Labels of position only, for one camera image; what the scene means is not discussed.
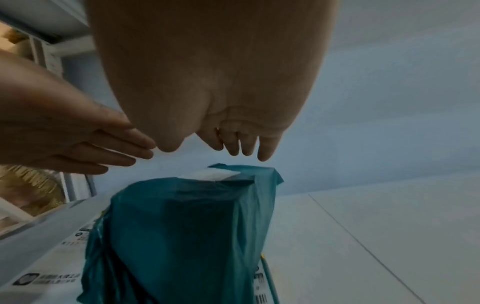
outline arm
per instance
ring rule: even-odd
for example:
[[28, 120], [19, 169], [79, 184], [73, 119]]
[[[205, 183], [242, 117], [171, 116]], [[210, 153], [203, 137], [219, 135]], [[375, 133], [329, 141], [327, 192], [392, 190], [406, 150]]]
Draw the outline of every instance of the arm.
[[103, 0], [87, 11], [108, 80], [163, 151], [197, 132], [269, 159], [305, 103], [336, 0]]

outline teal plastic bag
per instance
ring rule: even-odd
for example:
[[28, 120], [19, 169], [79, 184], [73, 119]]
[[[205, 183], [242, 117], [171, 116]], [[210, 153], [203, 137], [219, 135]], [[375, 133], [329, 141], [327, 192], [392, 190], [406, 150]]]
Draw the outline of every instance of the teal plastic bag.
[[78, 301], [250, 304], [275, 206], [275, 169], [222, 181], [163, 178], [116, 194], [88, 240]]

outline teal plastic package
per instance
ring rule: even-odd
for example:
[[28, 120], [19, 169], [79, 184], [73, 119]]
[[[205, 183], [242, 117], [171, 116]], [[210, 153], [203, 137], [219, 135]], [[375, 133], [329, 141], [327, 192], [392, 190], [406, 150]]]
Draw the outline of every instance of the teal plastic package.
[[227, 166], [221, 181], [163, 178], [116, 194], [90, 233], [78, 301], [253, 304], [282, 177]]

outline skin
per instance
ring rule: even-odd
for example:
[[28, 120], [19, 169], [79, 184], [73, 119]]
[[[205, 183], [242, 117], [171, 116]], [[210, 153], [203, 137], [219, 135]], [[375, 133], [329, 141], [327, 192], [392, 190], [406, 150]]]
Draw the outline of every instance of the skin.
[[155, 142], [35, 63], [0, 51], [0, 163], [103, 174], [153, 157]]
[[197, 133], [268, 160], [317, 77], [336, 0], [87, 0], [108, 80], [166, 152]]

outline barcode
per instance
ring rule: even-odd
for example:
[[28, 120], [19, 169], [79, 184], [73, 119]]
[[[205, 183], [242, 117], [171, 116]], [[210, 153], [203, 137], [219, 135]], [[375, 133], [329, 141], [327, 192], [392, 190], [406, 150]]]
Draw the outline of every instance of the barcode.
[[256, 304], [264, 304], [267, 302], [267, 296], [265, 294], [260, 294], [255, 296]]
[[263, 273], [257, 273], [253, 279], [258, 279], [260, 284], [265, 283], [265, 277]]

